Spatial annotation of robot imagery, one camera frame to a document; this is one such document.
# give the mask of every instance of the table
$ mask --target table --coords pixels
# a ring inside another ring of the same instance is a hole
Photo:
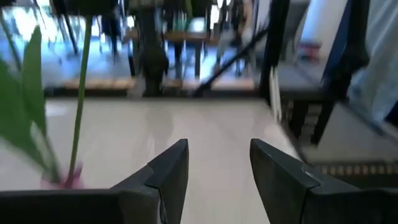
[[[172,31],[164,34],[164,39],[171,42],[188,41],[195,44],[195,77],[200,76],[200,52],[203,43],[208,45],[216,45],[218,38],[210,38],[206,32],[185,32],[185,31]],[[137,29],[131,29],[126,32],[123,43],[129,40],[138,41],[139,35]]]
[[[75,99],[46,103],[49,138],[65,165],[72,148],[76,105]],[[269,223],[252,177],[249,142],[261,138],[294,156],[277,127],[262,99],[87,98],[79,142],[83,181],[88,189],[109,188],[178,139],[188,138],[189,184],[181,223]],[[0,190],[40,189],[41,173],[7,149],[0,150]]]

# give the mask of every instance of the black pole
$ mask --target black pole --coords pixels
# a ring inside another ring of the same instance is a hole
[[[339,64],[331,69],[331,73],[325,76],[324,91],[326,100],[322,105],[322,111],[318,117],[311,142],[317,144],[325,131],[331,112],[336,101],[345,101],[347,91],[351,84],[353,74],[360,68],[368,65],[370,59],[366,51],[366,29],[368,28],[368,14],[370,0],[349,0],[351,6],[349,12],[347,44],[341,56]]]
[[[156,10],[153,6],[139,9],[137,13],[139,36],[142,43],[140,66],[146,83],[146,89],[142,95],[144,97],[162,95],[163,74],[169,69],[169,60],[156,30]]]
[[[75,55],[78,55],[78,51],[79,51],[79,50],[78,50],[78,48],[77,48],[77,43],[76,43],[75,35],[73,34],[72,26],[70,25],[69,16],[67,16],[67,15],[65,14],[64,18],[65,18],[65,22],[66,22],[66,24],[67,24],[67,29],[68,29],[70,41],[72,42],[73,53],[74,53]]]
[[[330,50],[325,70],[323,71],[323,80],[329,79],[331,71],[333,71],[340,63],[341,56],[343,55],[344,49],[346,47],[348,38],[349,16],[351,15],[351,5],[352,1],[347,1],[343,16],[340,21],[340,25],[337,30],[335,41],[333,42],[333,46]]]
[[[271,103],[269,75],[271,68],[276,68],[279,63],[289,5],[290,0],[272,0],[269,10],[269,33],[264,50],[264,61],[259,85],[259,94],[267,100],[268,104]]]
[[[221,22],[220,22],[220,33],[222,33],[226,24],[226,14],[228,12],[228,5],[226,4],[226,0],[223,0],[223,4],[221,6]]]

